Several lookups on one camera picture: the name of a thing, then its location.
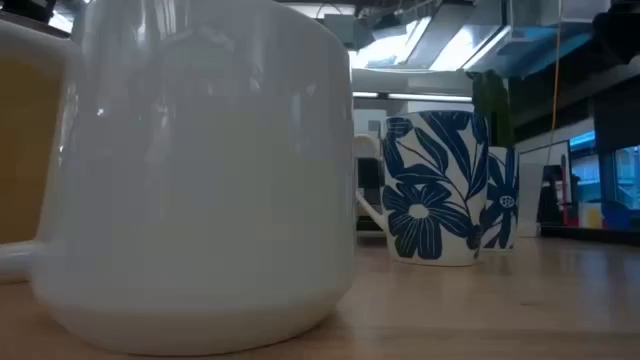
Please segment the mug handle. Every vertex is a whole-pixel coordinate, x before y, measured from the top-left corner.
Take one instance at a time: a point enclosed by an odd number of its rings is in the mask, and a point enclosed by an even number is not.
[[[356,135],[355,143],[366,143],[367,145],[373,146],[376,149],[376,153],[380,153],[380,141],[378,139],[373,138],[369,135]],[[373,219],[373,221],[378,225],[382,230],[387,232],[387,221],[384,218],[384,215],[380,214],[376,209],[369,204],[369,202],[356,190],[356,200],[362,206],[364,211]]]
[[[18,59],[45,74],[58,74],[65,62],[76,56],[70,40],[30,29],[14,22],[16,19],[0,17],[0,57]],[[28,274],[31,259],[41,246],[37,241],[0,245],[0,276]]]

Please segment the mug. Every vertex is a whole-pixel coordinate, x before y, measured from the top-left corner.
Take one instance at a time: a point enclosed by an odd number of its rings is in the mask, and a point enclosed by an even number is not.
[[[387,120],[382,140],[382,214],[356,198],[385,230],[394,260],[468,266],[478,256],[487,198],[486,120],[466,111],[423,111]],[[366,135],[356,141],[377,141]]]
[[[71,40],[0,21],[0,44],[66,64],[36,239],[0,247],[0,273],[29,272],[71,333],[203,355],[334,310],[354,265],[352,92],[322,25],[265,0],[95,0]]]

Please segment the blue leaf pattern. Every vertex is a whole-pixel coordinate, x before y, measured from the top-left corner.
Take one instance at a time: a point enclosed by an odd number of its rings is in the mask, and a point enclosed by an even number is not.
[[[427,125],[449,148],[462,172],[462,176],[471,182],[471,158],[469,149],[462,140],[460,131],[467,128],[471,113],[461,111],[432,111],[420,114]]]
[[[402,117],[387,119],[387,139],[400,139],[413,129],[411,120]]]
[[[398,256],[439,259],[443,251],[442,229],[466,241],[470,250],[477,250],[482,226],[479,219],[472,218],[467,202],[482,193],[487,185],[489,135],[486,122],[462,111],[419,115],[424,120],[422,127],[408,118],[389,119],[383,142],[388,172],[397,183],[395,189],[385,186],[382,203],[389,211],[389,232],[395,237]],[[424,126],[432,133],[425,131]],[[473,159],[469,145],[462,137],[462,132],[469,128],[475,140]],[[407,146],[410,141],[407,135],[411,132],[422,151]],[[401,150],[412,153],[421,161],[406,167]],[[449,154],[467,181],[466,194],[447,176]]]
[[[489,156],[489,143],[485,142],[481,146],[482,146],[482,150],[480,152],[480,159],[478,160],[478,164],[486,164],[487,158]],[[477,171],[473,174],[471,178],[471,184],[469,186],[467,199],[471,199],[472,197],[476,196],[482,190],[484,190],[487,186],[487,167],[478,166],[476,167],[476,169]]]
[[[418,142],[422,145],[422,148],[431,156],[435,162],[436,167],[441,174],[446,173],[449,168],[449,155],[447,150],[432,139],[424,130],[417,128],[416,137]]]

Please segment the blue object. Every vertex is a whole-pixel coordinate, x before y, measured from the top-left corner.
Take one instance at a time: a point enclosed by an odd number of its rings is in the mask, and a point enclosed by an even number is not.
[[[520,169],[516,151],[492,147],[487,207],[482,211],[483,249],[509,250],[516,239]]]

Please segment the blue flower pattern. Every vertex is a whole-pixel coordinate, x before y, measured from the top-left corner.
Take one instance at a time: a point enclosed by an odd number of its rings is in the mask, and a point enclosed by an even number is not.
[[[518,223],[518,197],[520,171],[514,149],[508,149],[503,162],[498,156],[491,154],[489,158],[489,177],[492,182],[488,185],[487,202],[491,201],[480,215],[482,226],[486,231],[499,226],[499,231],[493,235],[484,246],[487,249],[502,249],[509,244],[511,225]]]
[[[439,259],[442,229],[465,239],[470,250],[479,250],[482,227],[479,219],[472,219],[467,202],[487,185],[486,121],[462,111],[422,112],[420,117],[440,142],[411,120],[395,117],[387,120],[388,132],[382,144],[387,171],[398,181],[397,191],[387,185],[382,196],[382,204],[390,212],[389,232],[395,237],[398,256],[413,258],[417,254],[424,260]],[[462,136],[469,127],[476,147],[473,157]],[[402,141],[412,131],[421,151]],[[421,158],[420,163],[405,166],[400,149]],[[467,181],[464,191],[447,177],[452,166],[449,154]]]

